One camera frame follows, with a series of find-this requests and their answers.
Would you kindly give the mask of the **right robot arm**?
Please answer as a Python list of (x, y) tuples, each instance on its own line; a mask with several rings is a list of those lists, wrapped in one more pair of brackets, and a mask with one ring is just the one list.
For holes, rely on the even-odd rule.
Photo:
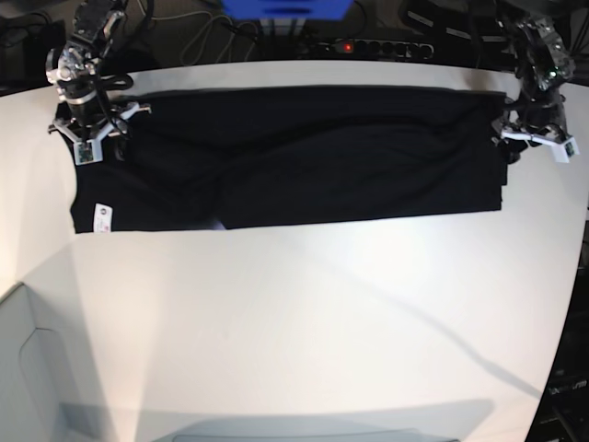
[(128, 121), (138, 112), (151, 110), (133, 101), (111, 103), (108, 93), (130, 88), (133, 80), (127, 74), (109, 78), (101, 74), (125, 16), (124, 1), (84, 1), (75, 10), (73, 31), (64, 46), (47, 55), (47, 80), (69, 111), (68, 117), (56, 117), (49, 131), (64, 135), (86, 155), (110, 135), (129, 136)]

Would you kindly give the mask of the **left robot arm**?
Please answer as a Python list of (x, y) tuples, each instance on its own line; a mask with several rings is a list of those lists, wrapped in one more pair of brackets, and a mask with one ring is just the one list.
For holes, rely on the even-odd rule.
[(495, 22), (515, 59), (517, 100), (503, 106), (497, 146), (506, 164), (529, 147), (546, 147), (567, 163), (580, 154), (568, 130), (560, 88), (574, 77), (575, 62), (556, 21), (582, 8), (582, 1), (495, 1)]

